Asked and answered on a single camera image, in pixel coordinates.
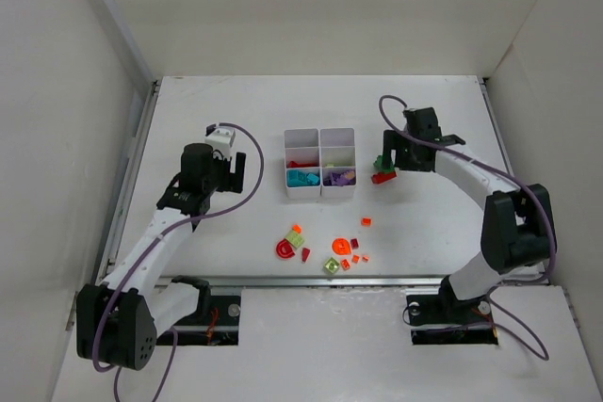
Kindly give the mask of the green and red duplo stack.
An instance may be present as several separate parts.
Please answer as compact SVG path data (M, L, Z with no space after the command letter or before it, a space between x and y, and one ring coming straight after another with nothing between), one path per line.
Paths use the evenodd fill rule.
M397 177L396 170L393 166L386 167L383 164L383 157L378 155L373 162L375 172L371 175L371 182L374 185L381 185L389 182Z

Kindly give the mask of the teal curved lego brick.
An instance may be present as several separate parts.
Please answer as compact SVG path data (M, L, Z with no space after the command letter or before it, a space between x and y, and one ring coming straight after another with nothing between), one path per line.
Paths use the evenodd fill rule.
M286 185L288 187L310 186L312 183L308 180L308 174L298 169L289 169L286 172Z

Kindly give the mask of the purple lego brick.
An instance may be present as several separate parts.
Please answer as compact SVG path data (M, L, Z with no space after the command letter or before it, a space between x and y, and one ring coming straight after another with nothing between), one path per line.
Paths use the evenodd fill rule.
M353 169L345 171L331 171L327 172L323 179L325 186L349 186L355 185L356 183L356 172Z

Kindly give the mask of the teal square lego brick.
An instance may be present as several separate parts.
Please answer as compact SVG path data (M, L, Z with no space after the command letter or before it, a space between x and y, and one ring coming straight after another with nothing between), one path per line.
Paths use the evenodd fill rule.
M318 186L320 185L320 177L315 173L306 173L305 174L306 184L309 186Z

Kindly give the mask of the light green curved lego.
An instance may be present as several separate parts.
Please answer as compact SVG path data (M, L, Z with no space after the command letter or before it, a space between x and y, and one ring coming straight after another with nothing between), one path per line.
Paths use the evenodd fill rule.
M305 242L304 237L295 230L290 230L285 236L285 240L291 245L293 249L298 249L302 247Z

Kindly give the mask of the red arch duplo brick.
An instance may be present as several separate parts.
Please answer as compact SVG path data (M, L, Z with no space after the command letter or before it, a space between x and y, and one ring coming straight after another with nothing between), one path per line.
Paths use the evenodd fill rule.
M286 164L288 169L308 169L308 168L317 168L319 166L318 162L297 162L297 161L289 161Z

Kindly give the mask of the light green square lego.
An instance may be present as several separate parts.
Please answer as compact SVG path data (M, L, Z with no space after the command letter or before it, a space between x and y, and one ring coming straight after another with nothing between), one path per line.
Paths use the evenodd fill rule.
M323 271L328 275L335 275L340 269L340 262L334 257L328 258L322 266Z

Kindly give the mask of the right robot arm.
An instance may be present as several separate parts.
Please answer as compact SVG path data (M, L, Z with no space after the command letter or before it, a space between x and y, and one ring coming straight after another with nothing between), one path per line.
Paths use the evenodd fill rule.
M386 124L382 162L404 171L431 172L453 182L483 212L480 248L461 269L440 283L441 304L460 305L485 297L517 268L556 264L557 240L548 191L525 185L472 153L465 140L444 135L431 107L406 109L400 129L379 107Z

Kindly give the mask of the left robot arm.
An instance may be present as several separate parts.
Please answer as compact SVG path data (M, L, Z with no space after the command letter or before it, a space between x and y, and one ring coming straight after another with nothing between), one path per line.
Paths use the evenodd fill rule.
M99 370L142 369L157 339L210 299L206 281L178 276L160 293L154 288L171 257L188 240L216 192L241 193L245 153L228 158L205 143L188 144L180 170L156 204L145 233L101 282L76 299L76 351Z

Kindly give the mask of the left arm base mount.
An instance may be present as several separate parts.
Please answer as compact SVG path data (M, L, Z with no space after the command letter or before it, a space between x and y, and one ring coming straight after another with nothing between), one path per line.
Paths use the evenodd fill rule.
M232 288L213 289L199 277L177 276L177 284L194 289L197 295L195 310L180 318L174 328L179 346L237 346L241 315L241 291Z

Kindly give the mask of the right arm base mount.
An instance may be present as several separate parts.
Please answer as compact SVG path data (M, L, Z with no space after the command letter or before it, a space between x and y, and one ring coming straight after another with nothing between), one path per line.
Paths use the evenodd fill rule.
M492 308L486 296L458 300L442 281L437 293L409 292L404 322L414 346L497 346Z

